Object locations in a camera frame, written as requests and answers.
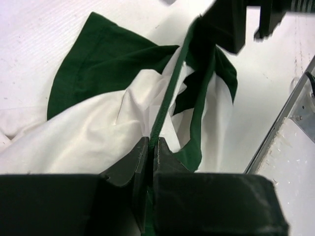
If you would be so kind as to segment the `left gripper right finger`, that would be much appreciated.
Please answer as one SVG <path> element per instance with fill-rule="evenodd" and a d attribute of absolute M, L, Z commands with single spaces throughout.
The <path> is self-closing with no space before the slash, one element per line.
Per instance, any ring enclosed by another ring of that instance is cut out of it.
<path fill-rule="evenodd" d="M 154 177 L 157 174 L 178 173 L 192 174 L 170 151 L 165 138 L 159 138 L 154 149 Z"/>

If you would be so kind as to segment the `green and white t-shirt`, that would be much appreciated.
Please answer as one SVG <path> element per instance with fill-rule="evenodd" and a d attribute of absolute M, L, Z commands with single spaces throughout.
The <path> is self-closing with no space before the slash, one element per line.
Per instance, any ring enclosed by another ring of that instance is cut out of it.
<path fill-rule="evenodd" d="M 47 108 L 2 110 L 3 174 L 98 174 L 143 137 L 164 138 L 192 172 L 219 169 L 237 72 L 203 38 L 160 46 L 91 13 L 55 78 Z"/>

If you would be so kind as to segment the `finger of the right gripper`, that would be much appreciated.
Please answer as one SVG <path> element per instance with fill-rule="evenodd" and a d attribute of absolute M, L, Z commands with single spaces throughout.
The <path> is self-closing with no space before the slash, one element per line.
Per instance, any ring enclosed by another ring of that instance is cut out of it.
<path fill-rule="evenodd" d="M 239 53 L 246 39 L 246 7 L 244 0 L 214 1 L 200 20 L 209 40 L 232 54 Z"/>
<path fill-rule="evenodd" d="M 284 11 L 276 11 L 271 8 L 260 8 L 259 27 L 254 34 L 254 40 L 269 38 L 275 28 L 281 23 L 285 16 Z"/>

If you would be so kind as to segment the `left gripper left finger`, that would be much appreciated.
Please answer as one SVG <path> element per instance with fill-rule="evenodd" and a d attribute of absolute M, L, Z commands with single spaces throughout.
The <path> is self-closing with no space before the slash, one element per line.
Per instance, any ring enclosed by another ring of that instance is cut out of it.
<path fill-rule="evenodd" d="M 146 192 L 148 143 L 148 137 L 140 138 L 127 155 L 100 174 L 108 193 L 126 191 L 128 194 L 144 194 Z"/>

